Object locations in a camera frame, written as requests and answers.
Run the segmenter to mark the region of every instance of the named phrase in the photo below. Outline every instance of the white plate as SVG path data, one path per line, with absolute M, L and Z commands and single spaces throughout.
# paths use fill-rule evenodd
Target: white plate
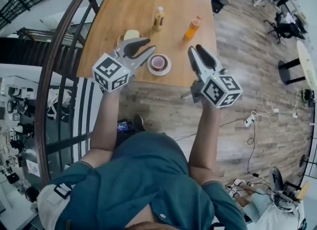
M 167 60 L 167 67 L 166 67 L 165 70 L 156 71 L 156 70 L 153 70 L 153 69 L 152 69 L 152 67 L 151 67 L 151 60 L 152 60 L 152 58 L 155 57 L 155 56 L 163 56 L 163 57 L 165 57 L 165 59 Z M 168 73 L 170 72 L 170 69 L 171 69 L 171 68 L 172 68 L 172 62 L 170 61 L 170 59 L 169 59 L 167 56 L 165 56 L 165 55 L 163 55 L 163 54 L 154 54 L 154 55 L 152 55 L 152 56 L 149 58 L 149 60 L 148 60 L 148 70 L 149 70 L 150 73 L 152 73 L 152 74 L 155 75 L 155 76 L 164 76 L 164 75 L 166 75 L 166 74 L 168 74 Z

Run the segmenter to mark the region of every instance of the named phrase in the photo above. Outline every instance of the staircase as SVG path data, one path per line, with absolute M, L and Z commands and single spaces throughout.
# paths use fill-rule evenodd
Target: staircase
M 49 47 L 49 43 L 42 41 L 33 41 L 17 38 L 0 38 L 1 46 L 1 63 L 19 64 L 43 67 L 46 62 L 45 56 Z M 66 58 L 70 46 L 61 45 L 58 50 L 58 57 L 53 66 L 53 71 L 62 75 L 63 65 L 66 63 Z M 74 80 L 77 69 L 74 64 L 79 62 L 82 54 L 81 48 L 76 48 L 67 78 Z

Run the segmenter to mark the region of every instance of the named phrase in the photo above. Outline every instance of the wooden floor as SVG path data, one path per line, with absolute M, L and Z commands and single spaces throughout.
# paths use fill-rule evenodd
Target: wooden floor
M 229 72 L 236 76 L 243 87 L 243 96 L 235 105 L 222 110 L 222 123 L 238 118 L 247 118 L 251 111 L 264 113 L 261 106 L 262 93 L 269 94 L 272 105 L 264 98 L 264 107 L 280 112 L 292 111 L 296 103 L 296 92 L 307 88 L 305 82 L 285 86 L 278 72 L 279 60 L 297 58 L 296 41 L 282 39 L 278 45 L 264 19 L 274 21 L 276 10 L 272 5 L 252 6 L 251 0 L 229 0 L 230 4 L 214 15 L 217 35 L 217 49 L 220 60 Z M 303 76 L 300 67 L 291 71 L 293 78 Z M 150 131 L 165 132 L 176 140 L 196 133 L 202 113 L 201 105 L 194 105 L 191 99 L 183 101 L 181 95 L 186 88 L 160 86 L 147 83 L 132 83 L 122 94 L 121 117 L 140 114 L 145 127 Z M 299 168 L 302 154 L 310 146 L 313 109 L 298 102 L 298 119 L 292 113 L 279 114 L 278 123 L 266 118 L 256 124 L 256 147 L 250 160 L 250 171 L 258 173 L 268 181 L 269 169 L 276 166 L 285 179 L 299 182 L 303 169 Z M 247 140 L 253 136 L 254 128 L 245 128 L 243 121 L 220 128 L 217 162 L 224 183 L 234 178 L 261 182 L 247 174 L 247 162 L 253 146 Z M 179 140 L 186 157 L 189 156 L 195 136 Z

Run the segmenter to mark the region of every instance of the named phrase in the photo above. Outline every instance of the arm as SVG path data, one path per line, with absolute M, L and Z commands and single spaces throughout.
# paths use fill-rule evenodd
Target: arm
M 104 93 L 90 139 L 90 150 L 80 160 L 94 168 L 109 162 L 111 159 L 117 138 L 120 91 Z
M 188 163 L 190 177 L 200 185 L 217 180 L 214 172 L 221 120 L 220 109 L 216 109 L 205 98 L 202 99 L 202 103 L 203 113 Z

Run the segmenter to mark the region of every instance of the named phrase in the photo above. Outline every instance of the cup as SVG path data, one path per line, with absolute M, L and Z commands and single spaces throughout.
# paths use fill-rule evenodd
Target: cup
M 165 65 L 165 59 L 163 57 L 153 57 L 151 60 L 152 68 L 156 71 L 162 71 Z

